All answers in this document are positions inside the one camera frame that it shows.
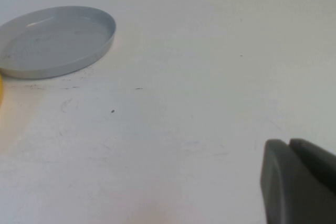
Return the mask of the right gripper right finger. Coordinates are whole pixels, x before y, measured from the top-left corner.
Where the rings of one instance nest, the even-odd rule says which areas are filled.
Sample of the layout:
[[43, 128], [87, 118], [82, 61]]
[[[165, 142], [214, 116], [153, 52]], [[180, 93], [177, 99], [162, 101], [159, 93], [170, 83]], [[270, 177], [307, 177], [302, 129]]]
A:
[[291, 139], [289, 146], [310, 173], [335, 194], [335, 155], [300, 138]]

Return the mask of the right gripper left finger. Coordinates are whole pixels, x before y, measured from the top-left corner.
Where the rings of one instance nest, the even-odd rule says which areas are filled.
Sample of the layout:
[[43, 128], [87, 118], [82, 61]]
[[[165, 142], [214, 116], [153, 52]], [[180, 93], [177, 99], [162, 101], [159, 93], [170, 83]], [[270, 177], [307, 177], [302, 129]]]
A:
[[260, 186], [267, 223], [335, 223], [335, 194], [282, 140], [265, 143]]

